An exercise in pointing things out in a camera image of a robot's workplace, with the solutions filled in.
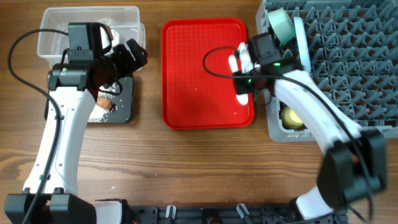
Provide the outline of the white plastic spoon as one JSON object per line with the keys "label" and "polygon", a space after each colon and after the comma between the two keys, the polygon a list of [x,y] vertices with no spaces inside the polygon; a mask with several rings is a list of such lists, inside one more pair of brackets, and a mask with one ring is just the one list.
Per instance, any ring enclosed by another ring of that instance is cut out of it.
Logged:
{"label": "white plastic spoon", "polygon": [[[238,71],[238,62],[234,55],[230,55],[228,57],[228,63],[229,63],[229,67],[233,73]],[[240,105],[244,106],[244,105],[248,104],[249,97],[248,97],[247,93],[241,94],[241,95],[237,94],[236,98]]]}

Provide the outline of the orange carrot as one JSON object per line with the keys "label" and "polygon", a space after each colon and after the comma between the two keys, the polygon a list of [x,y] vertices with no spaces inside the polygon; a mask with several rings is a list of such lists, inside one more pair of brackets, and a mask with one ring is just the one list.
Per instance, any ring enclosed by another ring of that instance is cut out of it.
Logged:
{"label": "orange carrot", "polygon": [[113,103],[109,99],[99,96],[96,100],[96,106],[99,106],[104,110],[110,110]]}

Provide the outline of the white rice leftovers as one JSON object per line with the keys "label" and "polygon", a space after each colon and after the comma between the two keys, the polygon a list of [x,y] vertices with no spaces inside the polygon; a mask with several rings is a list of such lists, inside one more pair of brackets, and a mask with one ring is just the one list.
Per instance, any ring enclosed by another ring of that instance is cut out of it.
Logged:
{"label": "white rice leftovers", "polygon": [[109,99],[113,103],[113,106],[110,110],[104,110],[95,104],[88,120],[89,123],[106,123],[111,121],[112,116],[115,116],[116,112],[118,112],[118,103],[122,102],[121,88],[122,85],[120,82],[115,82],[111,86],[104,85],[99,88],[98,97],[101,96]]}

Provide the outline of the yellow plastic cup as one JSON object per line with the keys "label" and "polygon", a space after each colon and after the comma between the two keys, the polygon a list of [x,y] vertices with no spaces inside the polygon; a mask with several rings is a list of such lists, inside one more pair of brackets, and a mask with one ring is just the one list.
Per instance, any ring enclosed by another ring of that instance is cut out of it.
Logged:
{"label": "yellow plastic cup", "polygon": [[296,129],[303,126],[303,121],[297,116],[297,114],[289,107],[285,107],[280,114],[282,124],[287,129]]}

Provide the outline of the green bowl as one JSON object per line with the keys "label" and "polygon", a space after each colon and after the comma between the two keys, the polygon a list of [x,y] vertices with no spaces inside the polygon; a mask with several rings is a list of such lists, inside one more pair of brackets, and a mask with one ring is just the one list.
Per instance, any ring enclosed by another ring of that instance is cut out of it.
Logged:
{"label": "green bowl", "polygon": [[294,25],[284,9],[269,12],[268,18],[274,34],[282,45],[295,37]]}

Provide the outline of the light blue plate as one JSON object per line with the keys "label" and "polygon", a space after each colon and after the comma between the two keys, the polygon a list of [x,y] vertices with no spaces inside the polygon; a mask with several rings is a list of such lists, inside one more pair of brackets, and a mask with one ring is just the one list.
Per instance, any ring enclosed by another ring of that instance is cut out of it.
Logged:
{"label": "light blue plate", "polygon": [[294,26],[297,39],[298,53],[303,69],[308,73],[311,72],[310,54],[308,51],[307,37],[305,33],[303,19],[294,17]]}

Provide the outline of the white tissue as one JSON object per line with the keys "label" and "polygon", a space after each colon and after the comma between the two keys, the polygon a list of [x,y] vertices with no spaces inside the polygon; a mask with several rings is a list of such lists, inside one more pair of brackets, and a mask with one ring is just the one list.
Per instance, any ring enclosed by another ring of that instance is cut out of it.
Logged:
{"label": "white tissue", "polygon": [[113,36],[111,44],[112,44],[113,47],[115,47],[116,45],[120,44],[121,38],[120,38],[119,33],[117,31],[115,31],[114,29],[111,30],[111,33],[112,33],[112,36]]}

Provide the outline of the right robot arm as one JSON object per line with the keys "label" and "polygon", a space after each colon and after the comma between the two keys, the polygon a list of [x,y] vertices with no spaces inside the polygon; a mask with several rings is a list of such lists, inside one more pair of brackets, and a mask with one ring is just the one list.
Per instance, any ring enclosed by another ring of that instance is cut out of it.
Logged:
{"label": "right robot arm", "polygon": [[304,220],[346,208],[387,187],[386,140],[377,129],[365,130],[317,87],[311,74],[293,57],[282,58],[273,36],[257,35],[241,42],[233,70],[238,93],[268,88],[295,112],[313,134],[322,154],[317,183],[297,197],[295,207]]}

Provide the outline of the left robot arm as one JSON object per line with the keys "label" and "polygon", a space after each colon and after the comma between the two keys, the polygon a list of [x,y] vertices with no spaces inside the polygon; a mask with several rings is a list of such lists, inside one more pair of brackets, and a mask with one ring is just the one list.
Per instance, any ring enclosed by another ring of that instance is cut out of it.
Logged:
{"label": "left robot arm", "polygon": [[35,166],[22,193],[6,197],[12,223],[134,223],[125,199],[89,203],[78,197],[77,170],[83,137],[98,92],[106,83],[131,76],[147,64],[147,52],[134,39],[96,56],[90,49],[68,53],[68,63],[49,73],[49,108]]}

